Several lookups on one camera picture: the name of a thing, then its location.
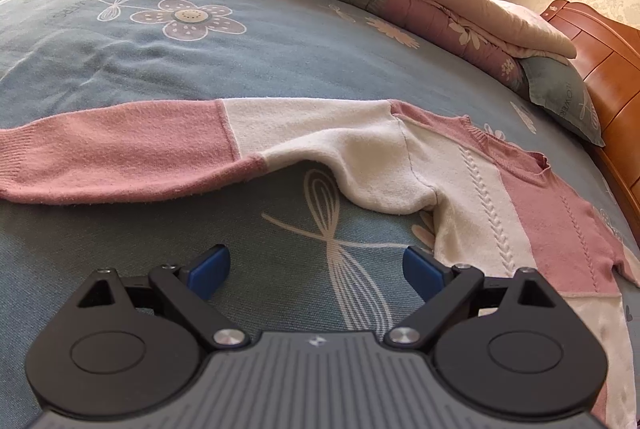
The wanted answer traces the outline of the pink and cream knit sweater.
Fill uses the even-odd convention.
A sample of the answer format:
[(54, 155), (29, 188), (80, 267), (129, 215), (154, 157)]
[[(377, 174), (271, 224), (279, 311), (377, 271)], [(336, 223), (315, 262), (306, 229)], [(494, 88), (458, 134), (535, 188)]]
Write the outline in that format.
[(494, 276), (537, 267), (605, 347), (597, 415), (636, 423), (636, 386), (616, 277), (636, 255), (603, 215), (527, 152), (399, 100), (154, 100), (56, 115), (1, 134), (1, 196), (21, 204), (175, 199), (312, 160), (357, 206), (433, 212), (442, 262)]

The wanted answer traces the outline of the blue floral bed sheet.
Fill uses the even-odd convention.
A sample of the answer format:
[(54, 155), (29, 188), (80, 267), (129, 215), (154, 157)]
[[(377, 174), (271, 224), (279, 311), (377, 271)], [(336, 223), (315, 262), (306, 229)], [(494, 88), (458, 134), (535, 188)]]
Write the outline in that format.
[[(624, 243), (630, 228), (578, 138), (458, 56), (337, 0), (1, 0), (1, 124), (137, 100), (403, 100), (542, 152)], [(29, 345), (99, 267), (124, 276), (228, 246), (214, 305), (247, 331), (382, 331), (420, 305), (402, 249), (426, 213), (348, 201), (311, 161), (155, 204), (1, 206), (1, 423), (38, 414)]]

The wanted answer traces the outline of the grey-green flower pillow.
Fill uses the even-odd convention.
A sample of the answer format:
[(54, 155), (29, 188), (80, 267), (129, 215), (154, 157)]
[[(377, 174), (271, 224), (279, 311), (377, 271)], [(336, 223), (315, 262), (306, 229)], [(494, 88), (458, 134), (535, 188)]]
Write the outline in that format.
[(526, 96), (533, 104), (583, 140), (605, 146), (587, 85), (573, 65), (539, 56), (521, 59), (520, 65), (526, 78)]

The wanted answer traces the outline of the orange wooden headboard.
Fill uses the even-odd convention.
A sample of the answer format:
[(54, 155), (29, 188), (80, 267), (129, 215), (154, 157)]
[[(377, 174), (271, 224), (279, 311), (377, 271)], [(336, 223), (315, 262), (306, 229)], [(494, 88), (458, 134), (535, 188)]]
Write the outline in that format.
[(611, 186), (639, 236), (639, 30), (607, 18), (585, 3), (555, 0), (542, 17), (574, 44), (572, 60), (600, 119), (603, 148), (589, 155)]

